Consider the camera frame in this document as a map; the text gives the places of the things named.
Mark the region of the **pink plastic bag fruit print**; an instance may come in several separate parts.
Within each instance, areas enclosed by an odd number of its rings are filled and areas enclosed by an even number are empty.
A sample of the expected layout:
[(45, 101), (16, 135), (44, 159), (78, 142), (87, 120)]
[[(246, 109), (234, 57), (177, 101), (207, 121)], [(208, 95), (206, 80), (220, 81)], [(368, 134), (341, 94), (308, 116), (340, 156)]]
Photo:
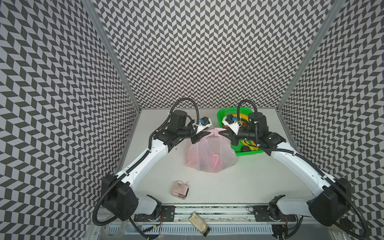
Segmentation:
[(219, 173), (238, 162), (231, 141), (220, 135), (222, 128), (209, 130), (209, 134), (195, 144), (189, 144), (184, 155), (184, 165), (206, 173)]

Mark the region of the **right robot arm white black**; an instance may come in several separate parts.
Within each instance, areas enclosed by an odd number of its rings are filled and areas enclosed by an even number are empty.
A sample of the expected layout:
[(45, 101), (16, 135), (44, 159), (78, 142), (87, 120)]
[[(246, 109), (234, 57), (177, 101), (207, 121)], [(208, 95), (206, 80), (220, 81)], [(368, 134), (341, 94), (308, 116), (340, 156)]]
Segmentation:
[[(298, 153), (280, 134), (271, 132), (267, 118), (260, 113), (251, 100), (242, 100), (236, 107), (237, 113), (220, 119), (226, 128), (219, 134), (230, 140), (233, 146), (240, 141), (253, 142), (254, 147), (278, 160), (300, 178), (310, 189), (312, 196), (289, 199), (286, 195), (274, 197), (268, 206), (269, 217), (278, 222), (294, 215), (297, 224), (292, 231), (276, 239), (292, 237), (302, 224), (303, 218), (313, 218), (326, 227), (336, 226), (349, 236), (367, 240), (369, 226), (362, 212), (352, 200), (352, 186), (344, 178), (335, 178), (321, 170), (316, 164)], [(341, 218), (347, 212), (354, 212), (360, 220), (363, 232), (356, 234), (342, 225)]]

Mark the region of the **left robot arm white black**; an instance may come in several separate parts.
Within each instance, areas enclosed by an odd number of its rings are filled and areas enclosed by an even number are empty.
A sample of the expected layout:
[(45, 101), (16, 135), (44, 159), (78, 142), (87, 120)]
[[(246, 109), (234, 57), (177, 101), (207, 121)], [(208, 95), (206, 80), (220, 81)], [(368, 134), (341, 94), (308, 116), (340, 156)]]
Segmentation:
[(157, 162), (183, 140), (192, 144), (209, 134), (209, 118), (200, 117), (197, 103), (191, 98), (175, 102), (166, 120), (149, 137), (148, 147), (126, 168), (102, 178), (102, 193), (92, 212), (96, 226), (105, 226), (119, 219), (131, 220), (132, 215), (146, 215), (157, 220), (162, 203), (153, 196), (138, 197), (139, 183)]

